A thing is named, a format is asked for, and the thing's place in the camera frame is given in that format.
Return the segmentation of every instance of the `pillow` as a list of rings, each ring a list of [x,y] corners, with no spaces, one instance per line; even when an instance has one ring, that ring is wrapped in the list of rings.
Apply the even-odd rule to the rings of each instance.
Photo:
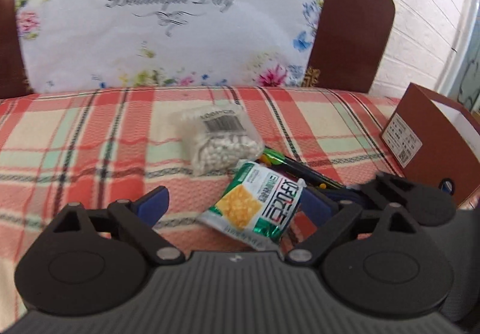
[[[323,0],[16,0],[36,92],[298,86]]]

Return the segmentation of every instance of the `blue gripper pad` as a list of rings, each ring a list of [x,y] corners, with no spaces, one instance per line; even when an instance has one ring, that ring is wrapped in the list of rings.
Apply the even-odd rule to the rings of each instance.
[[[340,202],[340,200],[350,200],[361,206],[363,209],[376,209],[371,200],[358,190],[350,188],[322,189],[320,192],[336,202]]]
[[[338,205],[309,186],[301,194],[300,210],[313,224],[320,227],[338,212]]]
[[[169,209],[169,190],[159,186],[135,201],[131,208],[148,226],[153,227]]]

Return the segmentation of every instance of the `green snack package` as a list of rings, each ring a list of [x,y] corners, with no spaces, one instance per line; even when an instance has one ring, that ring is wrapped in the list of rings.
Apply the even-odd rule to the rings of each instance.
[[[198,220],[257,250],[277,250],[295,214],[305,182],[245,162],[222,198]]]

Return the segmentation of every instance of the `brown box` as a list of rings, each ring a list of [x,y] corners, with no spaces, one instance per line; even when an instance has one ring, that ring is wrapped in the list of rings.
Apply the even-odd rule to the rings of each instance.
[[[462,105],[411,83],[381,137],[406,178],[451,187],[457,206],[476,206],[480,123]]]

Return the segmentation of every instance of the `bed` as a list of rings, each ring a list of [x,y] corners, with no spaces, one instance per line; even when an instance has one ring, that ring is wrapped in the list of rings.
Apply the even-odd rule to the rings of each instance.
[[[191,176],[171,113],[240,104],[266,144],[344,184],[400,170],[379,139],[398,100],[317,88],[135,88],[32,94],[0,101],[0,330],[25,311],[14,286],[20,257],[70,201],[104,208],[158,185],[170,191],[155,226],[184,252],[246,249],[196,223],[233,171]],[[287,251],[314,231],[299,212]]]

